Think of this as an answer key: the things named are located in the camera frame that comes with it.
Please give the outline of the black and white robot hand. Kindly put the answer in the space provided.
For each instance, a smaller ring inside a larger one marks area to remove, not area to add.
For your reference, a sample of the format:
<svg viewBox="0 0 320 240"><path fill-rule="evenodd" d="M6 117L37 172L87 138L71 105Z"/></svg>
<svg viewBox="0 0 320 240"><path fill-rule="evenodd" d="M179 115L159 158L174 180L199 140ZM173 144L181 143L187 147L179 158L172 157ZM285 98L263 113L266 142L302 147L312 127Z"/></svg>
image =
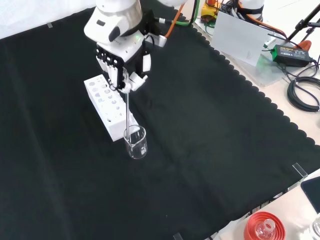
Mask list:
<svg viewBox="0 0 320 240"><path fill-rule="evenodd" d="M117 37L110 44L98 43L96 59L107 73L111 90L128 94L138 90L148 79L151 55L146 50L145 36L139 31Z"/></svg>

